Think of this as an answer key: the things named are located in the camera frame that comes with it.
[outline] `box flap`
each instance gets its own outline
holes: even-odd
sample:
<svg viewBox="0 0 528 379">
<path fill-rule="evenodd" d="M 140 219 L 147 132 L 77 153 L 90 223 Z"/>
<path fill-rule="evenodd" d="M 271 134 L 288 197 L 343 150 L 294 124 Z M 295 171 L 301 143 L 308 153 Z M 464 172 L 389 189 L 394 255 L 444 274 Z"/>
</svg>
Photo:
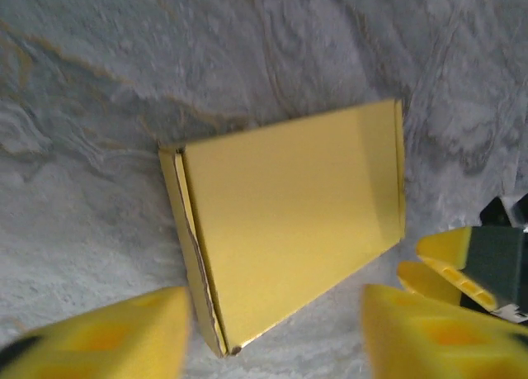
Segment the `box flap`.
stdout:
<svg viewBox="0 0 528 379">
<path fill-rule="evenodd" d="M 159 151 L 159 158 L 171 200 L 172 213 L 177 223 L 178 238 L 200 331 L 213 352 L 218 356 L 224 356 L 227 348 L 215 313 L 209 280 L 196 237 L 185 169 L 182 157 L 177 153 L 178 150 L 180 150 L 179 145 L 162 148 Z"/>
</svg>

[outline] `gray marble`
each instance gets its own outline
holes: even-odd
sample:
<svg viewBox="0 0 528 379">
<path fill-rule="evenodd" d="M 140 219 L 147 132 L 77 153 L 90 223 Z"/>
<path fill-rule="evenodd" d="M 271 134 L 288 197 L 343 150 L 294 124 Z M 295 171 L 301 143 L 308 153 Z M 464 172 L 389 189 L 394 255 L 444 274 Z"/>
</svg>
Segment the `gray marble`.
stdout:
<svg viewBox="0 0 528 379">
<path fill-rule="evenodd" d="M 370 377 L 358 295 L 528 189 L 528 0 L 0 0 L 0 343 L 185 285 L 158 143 L 405 102 L 408 238 L 185 378 Z"/>
</svg>

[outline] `yellow cardboard box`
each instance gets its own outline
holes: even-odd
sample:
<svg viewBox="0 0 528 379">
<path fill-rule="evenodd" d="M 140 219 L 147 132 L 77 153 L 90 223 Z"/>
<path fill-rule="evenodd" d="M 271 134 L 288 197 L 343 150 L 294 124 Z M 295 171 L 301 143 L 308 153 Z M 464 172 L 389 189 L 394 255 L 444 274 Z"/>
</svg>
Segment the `yellow cardboard box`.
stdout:
<svg viewBox="0 0 528 379">
<path fill-rule="evenodd" d="M 159 151 L 206 343 L 241 348 L 404 234 L 400 102 Z"/>
</svg>

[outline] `cardboard edge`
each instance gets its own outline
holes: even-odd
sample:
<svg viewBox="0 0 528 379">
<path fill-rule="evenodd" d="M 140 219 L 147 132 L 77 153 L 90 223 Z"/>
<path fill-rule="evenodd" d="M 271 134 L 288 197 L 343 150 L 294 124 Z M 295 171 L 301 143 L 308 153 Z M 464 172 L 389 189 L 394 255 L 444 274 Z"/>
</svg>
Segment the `cardboard edge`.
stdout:
<svg viewBox="0 0 528 379">
<path fill-rule="evenodd" d="M 405 203 L 405 144 L 403 142 L 403 105 L 400 100 L 394 102 L 394 130 L 396 132 L 396 162 L 398 168 L 398 206 L 401 239 L 406 232 Z"/>
<path fill-rule="evenodd" d="M 181 251 L 186 264 L 187 280 L 195 304 L 200 331 L 213 352 L 219 357 L 224 357 L 229 354 L 229 351 L 215 312 L 210 282 L 196 237 L 196 227 L 186 184 L 182 151 L 183 148 L 180 145 L 161 147 L 158 155 L 167 185 L 172 213 L 177 223 Z"/>
</svg>

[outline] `marble surface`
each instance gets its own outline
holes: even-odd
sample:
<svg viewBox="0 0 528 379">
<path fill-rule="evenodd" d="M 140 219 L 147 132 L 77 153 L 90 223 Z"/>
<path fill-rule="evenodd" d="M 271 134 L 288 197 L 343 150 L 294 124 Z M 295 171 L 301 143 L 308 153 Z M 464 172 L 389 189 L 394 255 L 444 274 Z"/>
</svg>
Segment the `marble surface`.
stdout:
<svg viewBox="0 0 528 379">
<path fill-rule="evenodd" d="M 528 0 L 0 0 L 0 343 L 185 285 L 159 142 L 401 97 L 408 238 L 185 378 L 370 377 L 358 295 L 528 189 Z"/>
</svg>

